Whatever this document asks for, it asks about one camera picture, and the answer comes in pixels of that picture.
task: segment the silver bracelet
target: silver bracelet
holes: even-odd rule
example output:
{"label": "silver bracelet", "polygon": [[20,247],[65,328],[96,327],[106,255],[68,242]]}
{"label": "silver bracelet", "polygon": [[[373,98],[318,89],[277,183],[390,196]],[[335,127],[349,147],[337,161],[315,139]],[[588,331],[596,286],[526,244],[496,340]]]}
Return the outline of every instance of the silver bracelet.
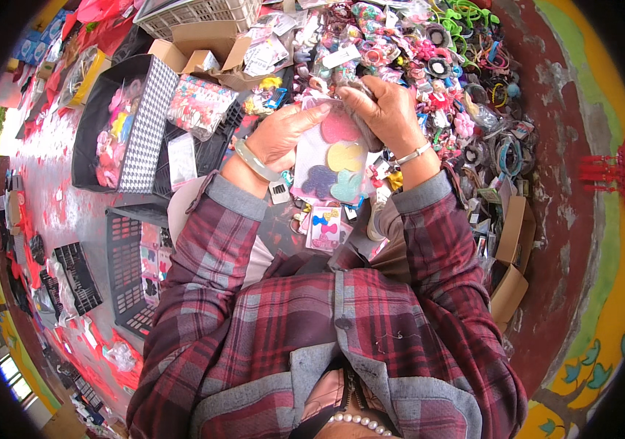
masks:
{"label": "silver bracelet", "polygon": [[243,139],[237,139],[237,142],[235,143],[235,151],[237,151],[237,154],[242,158],[242,160],[244,160],[252,171],[256,172],[265,180],[278,181],[281,178],[280,173],[273,171],[271,168],[266,166],[254,155],[253,152],[251,152],[251,150],[249,150]]}
{"label": "silver bracelet", "polygon": [[421,147],[414,150],[412,153],[406,155],[402,159],[398,159],[395,162],[389,162],[391,166],[400,166],[401,164],[408,163],[410,160],[413,160],[415,157],[420,157],[422,153],[426,152],[428,149],[432,147],[432,141],[425,143]]}

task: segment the plaid shirt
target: plaid shirt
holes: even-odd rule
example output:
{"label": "plaid shirt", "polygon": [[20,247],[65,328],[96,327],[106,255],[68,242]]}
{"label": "plaid shirt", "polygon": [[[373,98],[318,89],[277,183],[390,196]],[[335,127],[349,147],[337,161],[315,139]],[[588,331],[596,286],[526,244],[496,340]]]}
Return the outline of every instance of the plaid shirt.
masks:
{"label": "plaid shirt", "polygon": [[131,437],[286,438],[340,354],[404,438],[515,435],[527,398],[445,173],[393,201],[405,224],[410,286],[356,268],[267,272],[242,289],[267,204],[221,176],[206,182],[145,342],[127,414]]}

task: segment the blue leaf painting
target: blue leaf painting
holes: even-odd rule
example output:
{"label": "blue leaf painting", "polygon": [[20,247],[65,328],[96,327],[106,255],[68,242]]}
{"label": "blue leaf painting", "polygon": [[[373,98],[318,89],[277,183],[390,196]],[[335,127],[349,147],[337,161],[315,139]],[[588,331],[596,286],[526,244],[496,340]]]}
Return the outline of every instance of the blue leaf painting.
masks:
{"label": "blue leaf painting", "polygon": [[622,352],[622,356],[625,356],[625,334],[622,335],[620,339],[620,352]]}
{"label": "blue leaf painting", "polygon": [[547,436],[554,433],[555,428],[556,428],[556,423],[551,418],[547,418],[546,423],[539,426],[539,429],[544,431]]}
{"label": "blue leaf painting", "polygon": [[581,363],[576,363],[575,366],[564,364],[564,367],[566,368],[566,376],[563,378],[564,382],[570,384],[576,381],[576,378],[581,373]]}
{"label": "blue leaf painting", "polygon": [[610,378],[610,374],[613,373],[613,365],[605,370],[602,364],[598,363],[593,368],[593,379],[586,384],[589,389],[599,389]]}
{"label": "blue leaf painting", "polygon": [[596,338],[593,341],[593,347],[586,351],[586,359],[581,361],[584,366],[590,366],[596,362],[598,354],[600,353],[600,340]]}

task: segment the pearl necklace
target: pearl necklace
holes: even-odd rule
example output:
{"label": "pearl necklace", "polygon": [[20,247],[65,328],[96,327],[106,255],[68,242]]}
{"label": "pearl necklace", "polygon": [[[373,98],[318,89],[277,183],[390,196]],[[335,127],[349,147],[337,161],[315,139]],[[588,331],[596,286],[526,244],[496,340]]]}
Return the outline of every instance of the pearl necklace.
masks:
{"label": "pearl necklace", "polygon": [[349,413],[336,413],[334,416],[329,418],[327,424],[335,421],[344,421],[344,422],[354,422],[355,424],[361,424],[367,426],[370,430],[375,431],[381,436],[392,436],[393,433],[390,430],[386,430],[386,427],[382,425],[378,425],[377,421],[372,421],[369,418],[362,418],[358,414],[352,416]]}

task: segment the shoe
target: shoe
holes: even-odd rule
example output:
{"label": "shoe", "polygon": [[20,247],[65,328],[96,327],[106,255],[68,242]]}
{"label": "shoe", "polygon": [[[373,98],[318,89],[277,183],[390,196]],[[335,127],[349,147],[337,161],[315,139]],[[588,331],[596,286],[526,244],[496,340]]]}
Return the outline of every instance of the shoe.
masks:
{"label": "shoe", "polygon": [[381,232],[379,218],[381,211],[386,207],[386,201],[390,197],[390,189],[381,186],[376,189],[376,196],[371,200],[371,217],[369,225],[366,227],[366,235],[371,241],[380,242],[386,239],[386,235]]}

